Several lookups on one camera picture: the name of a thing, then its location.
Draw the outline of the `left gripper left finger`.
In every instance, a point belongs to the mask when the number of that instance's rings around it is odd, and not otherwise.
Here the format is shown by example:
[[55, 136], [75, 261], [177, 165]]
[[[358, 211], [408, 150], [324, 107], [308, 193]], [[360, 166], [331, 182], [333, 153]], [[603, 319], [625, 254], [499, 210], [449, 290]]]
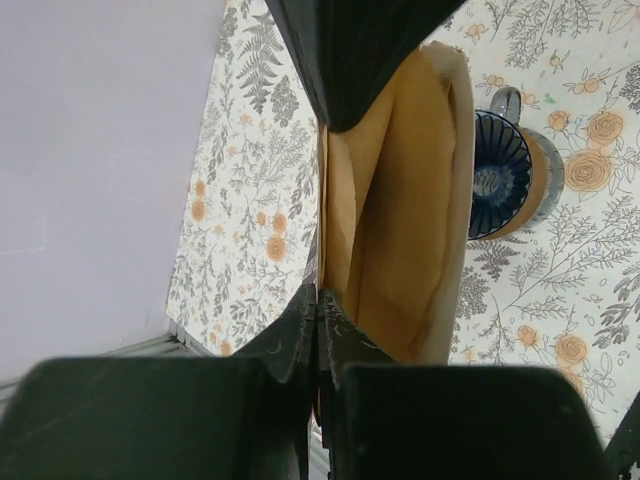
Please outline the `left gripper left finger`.
[[44, 361], [1, 420], [5, 479], [305, 479], [316, 289], [227, 357]]

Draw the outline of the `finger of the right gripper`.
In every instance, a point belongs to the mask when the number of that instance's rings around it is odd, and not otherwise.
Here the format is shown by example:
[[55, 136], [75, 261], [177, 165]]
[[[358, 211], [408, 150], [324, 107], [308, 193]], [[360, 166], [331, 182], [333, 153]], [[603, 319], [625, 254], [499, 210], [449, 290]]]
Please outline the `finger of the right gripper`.
[[353, 128], [402, 61], [460, 1], [321, 1], [319, 74], [325, 123]]
[[266, 0], [266, 4], [316, 118], [326, 123], [326, 98], [320, 86], [320, 2]]

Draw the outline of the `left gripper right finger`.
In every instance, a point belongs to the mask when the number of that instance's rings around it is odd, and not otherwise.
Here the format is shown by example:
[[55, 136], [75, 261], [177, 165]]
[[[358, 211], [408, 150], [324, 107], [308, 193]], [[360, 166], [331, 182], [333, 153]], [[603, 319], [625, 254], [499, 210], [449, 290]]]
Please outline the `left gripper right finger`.
[[317, 300], [319, 402], [334, 479], [609, 479], [586, 407], [557, 371], [407, 366]]

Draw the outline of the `glass coffee server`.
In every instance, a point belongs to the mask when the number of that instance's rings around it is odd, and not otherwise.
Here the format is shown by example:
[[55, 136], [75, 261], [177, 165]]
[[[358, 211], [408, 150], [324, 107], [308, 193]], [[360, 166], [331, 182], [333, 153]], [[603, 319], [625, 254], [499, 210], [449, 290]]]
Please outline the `glass coffee server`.
[[532, 184], [522, 208], [504, 227], [489, 236], [497, 239], [519, 229], [533, 229], [556, 208], [564, 188], [564, 164], [555, 145], [544, 135], [519, 124], [521, 92], [511, 86], [500, 88], [492, 97], [490, 110], [513, 124], [523, 136], [532, 160]]

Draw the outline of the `blue glass dripper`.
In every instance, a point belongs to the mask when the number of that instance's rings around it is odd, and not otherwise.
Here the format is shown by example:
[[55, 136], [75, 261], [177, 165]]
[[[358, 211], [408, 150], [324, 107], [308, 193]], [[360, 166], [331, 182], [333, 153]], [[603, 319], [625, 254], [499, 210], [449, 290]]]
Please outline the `blue glass dripper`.
[[532, 169], [517, 128], [494, 112], [477, 110], [470, 240], [496, 233], [515, 217], [527, 199]]

